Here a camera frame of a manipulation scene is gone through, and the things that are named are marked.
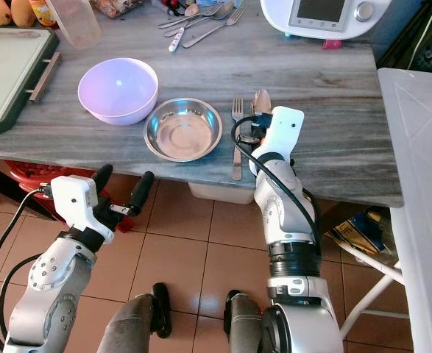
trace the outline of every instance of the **tile floor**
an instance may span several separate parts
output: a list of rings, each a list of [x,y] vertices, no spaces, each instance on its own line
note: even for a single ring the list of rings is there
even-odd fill
[[[114,176],[112,194],[129,192],[134,177]],[[0,234],[15,205],[0,201]],[[174,331],[167,340],[155,335],[150,352],[225,353],[222,331],[224,298],[230,289],[249,293],[261,307],[268,304],[261,217],[256,204],[241,206],[194,198],[181,182],[159,181],[152,189],[133,231],[116,234],[98,253],[89,286],[79,302],[66,352],[95,352],[115,311],[155,282],[169,287]],[[18,261],[44,251],[65,227],[24,212],[0,253],[0,287]],[[322,276],[340,323],[355,303],[380,278],[369,267],[344,256],[324,239]],[[8,288],[5,314],[10,315],[24,292],[26,271],[19,271]],[[407,313],[405,291],[393,284],[372,305],[378,310]],[[407,320],[363,315],[345,343],[349,353],[400,353],[412,350]]]

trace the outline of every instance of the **plastic bowl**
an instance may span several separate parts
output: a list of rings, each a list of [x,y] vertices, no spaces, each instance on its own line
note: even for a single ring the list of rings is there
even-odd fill
[[[120,57],[103,61],[83,75],[78,99],[96,118],[112,125],[143,120],[157,102],[158,78],[140,60]]]

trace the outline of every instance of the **gray marble countertop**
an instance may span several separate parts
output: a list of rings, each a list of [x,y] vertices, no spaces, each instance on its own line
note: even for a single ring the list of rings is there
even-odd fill
[[[297,176],[318,197],[398,207],[403,204],[389,128],[370,45],[344,42],[340,50],[322,50],[322,42],[285,38],[272,28],[258,0],[247,0],[239,22],[190,49],[168,50],[170,38],[157,25],[165,13],[146,4],[121,19],[97,13],[101,42],[77,51],[63,39],[63,61],[40,104],[29,104],[16,125],[0,135],[0,158],[34,163],[98,168],[112,163],[116,172],[240,188],[254,188],[244,160],[243,178],[232,180],[230,117],[235,95],[245,110],[259,88],[272,105],[305,113],[293,151]],[[183,42],[214,27],[213,21],[189,29]],[[172,163],[153,155],[143,136],[144,122],[111,126],[95,119],[79,103],[77,86],[93,65],[113,57],[149,63],[159,79],[158,103],[193,97],[213,105],[222,117],[219,145],[206,157]]]

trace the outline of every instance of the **knob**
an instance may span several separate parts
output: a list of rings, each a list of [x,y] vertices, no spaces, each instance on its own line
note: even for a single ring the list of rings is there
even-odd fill
[[[375,5],[369,1],[361,2],[355,9],[355,18],[357,21],[368,21],[375,11]]]

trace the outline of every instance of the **metal handle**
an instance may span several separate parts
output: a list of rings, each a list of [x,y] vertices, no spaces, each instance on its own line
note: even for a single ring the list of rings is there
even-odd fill
[[[192,21],[192,22],[190,22],[189,24],[187,24],[187,25],[185,26],[185,29],[187,29],[187,28],[189,28],[189,27],[192,27],[192,26],[194,26],[195,24],[198,24],[199,22],[202,22],[202,21],[204,21],[204,20],[208,20],[208,19],[209,19],[209,17],[203,17],[203,18],[200,18],[200,19],[198,19],[198,20]],[[179,31],[180,31],[180,29],[172,29],[172,30],[170,30],[170,31],[166,31],[165,33],[163,33],[163,35],[164,35],[165,37],[173,37],[173,36],[176,35]]]
[[[27,93],[31,93],[31,96],[29,97],[30,101],[33,101],[34,103],[38,103],[40,101],[40,98],[44,93],[47,82],[49,82],[49,80],[52,77],[52,74],[57,68],[57,64],[60,60],[60,56],[61,56],[60,52],[56,51],[54,55],[52,55],[52,58],[50,60],[42,60],[44,63],[48,63],[46,70],[44,70],[44,72],[42,73],[42,76],[40,77],[34,90],[26,90]]]
[[[187,21],[187,20],[189,20],[191,18],[195,18],[195,17],[197,17],[199,15],[200,14],[197,13],[196,15],[192,15],[192,16],[181,18],[180,20],[176,20],[176,21],[172,21],[172,22],[167,22],[166,24],[159,24],[158,28],[169,28],[171,26],[174,26],[175,24],[181,24],[182,22]]]
[[[236,127],[236,137],[240,135],[240,126]],[[232,179],[241,180],[242,179],[242,154],[237,149],[233,148],[233,169],[232,169]]]
[[[205,34],[200,35],[198,38],[195,38],[195,39],[193,39],[193,40],[190,40],[190,41],[184,43],[184,44],[183,44],[183,47],[184,47],[184,48],[190,48],[190,47],[192,47],[194,44],[198,43],[200,40],[203,40],[203,39],[206,38],[208,35],[214,33],[216,30],[221,29],[221,28],[224,27],[224,26],[225,26],[225,24],[221,24],[220,26],[217,26],[215,29],[212,29],[211,31],[209,31],[209,32],[207,32],[207,33],[205,33]]]

